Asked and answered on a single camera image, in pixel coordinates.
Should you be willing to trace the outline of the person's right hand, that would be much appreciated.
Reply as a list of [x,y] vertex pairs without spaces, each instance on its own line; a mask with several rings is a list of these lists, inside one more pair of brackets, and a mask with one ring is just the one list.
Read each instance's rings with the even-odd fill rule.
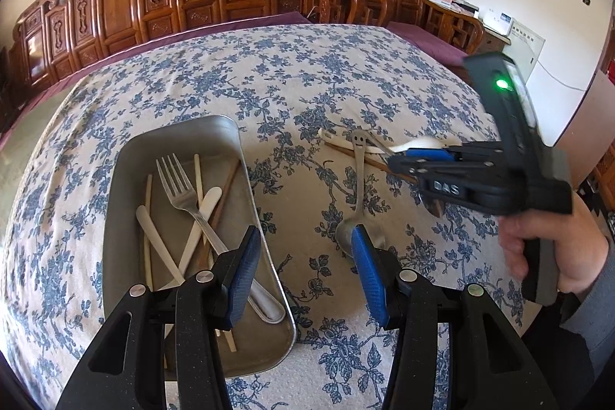
[[602,272],[609,255],[609,243],[583,200],[573,193],[572,213],[539,210],[504,216],[498,221],[499,245],[508,271],[518,280],[529,273],[523,255],[524,242],[544,238],[555,244],[555,262],[560,270],[558,288],[581,297]]

